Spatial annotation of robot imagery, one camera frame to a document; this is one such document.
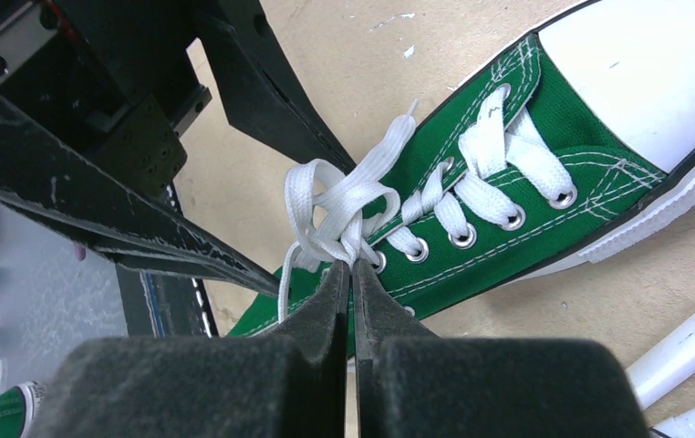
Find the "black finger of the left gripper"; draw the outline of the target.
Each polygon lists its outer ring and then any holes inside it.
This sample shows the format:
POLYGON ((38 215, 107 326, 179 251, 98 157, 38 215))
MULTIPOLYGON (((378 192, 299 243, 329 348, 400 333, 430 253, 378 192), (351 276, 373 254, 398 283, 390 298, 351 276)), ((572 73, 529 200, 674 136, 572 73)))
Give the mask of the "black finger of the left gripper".
POLYGON ((114 180, 1 96, 0 203, 129 270, 277 295, 267 270, 114 180))
POLYGON ((228 123, 287 158, 356 164, 313 107, 258 1, 197 1, 193 19, 228 123))

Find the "green canvas sneaker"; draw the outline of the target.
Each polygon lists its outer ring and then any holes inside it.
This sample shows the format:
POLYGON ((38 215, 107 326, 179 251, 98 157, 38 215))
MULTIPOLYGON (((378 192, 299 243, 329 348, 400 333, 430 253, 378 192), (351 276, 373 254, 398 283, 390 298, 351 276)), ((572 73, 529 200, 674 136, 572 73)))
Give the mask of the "green canvas sneaker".
POLYGON ((500 285, 609 258, 695 205, 695 1, 585 1, 527 32, 351 172, 293 167, 295 242, 265 333, 336 262, 370 263, 426 318, 500 285))

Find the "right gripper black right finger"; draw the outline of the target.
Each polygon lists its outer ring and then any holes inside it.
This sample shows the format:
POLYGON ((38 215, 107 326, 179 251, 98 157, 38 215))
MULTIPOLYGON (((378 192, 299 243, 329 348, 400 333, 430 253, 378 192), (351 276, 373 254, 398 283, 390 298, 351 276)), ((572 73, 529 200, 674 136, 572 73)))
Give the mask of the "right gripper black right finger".
POLYGON ((626 373, 588 339, 441 338, 352 268, 363 437, 645 437, 626 373))

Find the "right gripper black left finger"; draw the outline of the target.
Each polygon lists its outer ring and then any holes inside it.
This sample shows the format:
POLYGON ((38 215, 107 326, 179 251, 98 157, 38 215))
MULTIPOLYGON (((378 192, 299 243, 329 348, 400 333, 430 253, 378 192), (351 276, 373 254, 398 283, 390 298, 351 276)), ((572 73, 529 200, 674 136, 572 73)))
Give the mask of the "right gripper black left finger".
POLYGON ((348 288, 332 265, 279 327, 252 338, 91 339, 57 370, 35 437, 341 437, 348 288))

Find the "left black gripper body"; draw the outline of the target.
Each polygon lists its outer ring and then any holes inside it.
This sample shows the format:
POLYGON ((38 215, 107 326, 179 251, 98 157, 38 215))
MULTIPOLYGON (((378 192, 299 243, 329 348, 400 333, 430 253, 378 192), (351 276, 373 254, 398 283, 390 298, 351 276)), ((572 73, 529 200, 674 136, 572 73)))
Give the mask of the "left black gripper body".
POLYGON ((0 1, 0 95, 133 191, 156 198, 211 101, 183 1, 0 1))

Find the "white shoelace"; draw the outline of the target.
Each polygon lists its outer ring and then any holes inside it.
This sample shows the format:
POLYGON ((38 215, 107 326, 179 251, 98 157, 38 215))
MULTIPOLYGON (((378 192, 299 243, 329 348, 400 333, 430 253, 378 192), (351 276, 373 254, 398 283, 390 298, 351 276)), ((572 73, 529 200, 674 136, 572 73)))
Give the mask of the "white shoelace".
POLYGON ((503 124, 509 87, 503 84, 482 102, 476 121, 459 137, 458 148, 467 169, 454 192, 444 188, 445 162, 436 164, 420 192, 402 201, 396 190, 381 183, 398 160, 416 126, 410 112, 391 122, 385 137, 349 174, 321 159, 290 169, 285 177, 284 198, 296 240, 282 266, 277 298, 277 320, 288 316, 289 286, 293 268, 315 272, 323 262, 341 261, 353 266, 360 258, 386 265, 385 256, 374 251, 368 238, 399 214, 402 227, 387 235, 387 241, 411 262, 429 254, 421 238, 407 228, 425 213, 433 212, 455 246, 476 240, 464 210, 505 231, 520 228, 524 209, 490 185, 488 177, 512 165, 556 209, 571 206, 577 189, 570 173, 551 153, 535 131, 525 110, 519 130, 511 133, 503 124))

